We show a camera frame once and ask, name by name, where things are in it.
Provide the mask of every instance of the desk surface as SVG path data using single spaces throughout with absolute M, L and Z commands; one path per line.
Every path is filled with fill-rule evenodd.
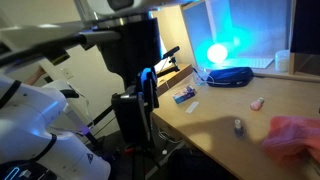
M 278 167 L 261 150 L 273 116 L 320 117 L 320 83 L 254 78 L 242 88 L 201 86 L 196 87 L 195 97 L 177 105 L 172 95 L 187 84 L 195 87 L 191 75 L 159 97 L 161 108 L 154 110 L 155 118 L 179 131 L 240 179 L 320 179 L 310 165 Z M 254 112 L 249 105 L 259 97 L 265 103 Z M 194 101 L 199 105 L 191 114 L 186 113 Z M 245 138 L 235 136 L 235 119 L 242 121 Z

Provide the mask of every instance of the pink object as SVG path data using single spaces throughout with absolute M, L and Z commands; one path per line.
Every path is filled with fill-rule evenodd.
M 254 111 L 259 111 L 262 107 L 264 103 L 264 99 L 262 97 L 260 97 L 258 100 L 256 101 L 253 101 L 251 104 L 250 104 L 250 108 Z
M 262 148 L 273 160 L 283 165 L 300 162 L 299 155 L 303 151 L 309 152 L 320 162 L 320 119 L 273 117 Z

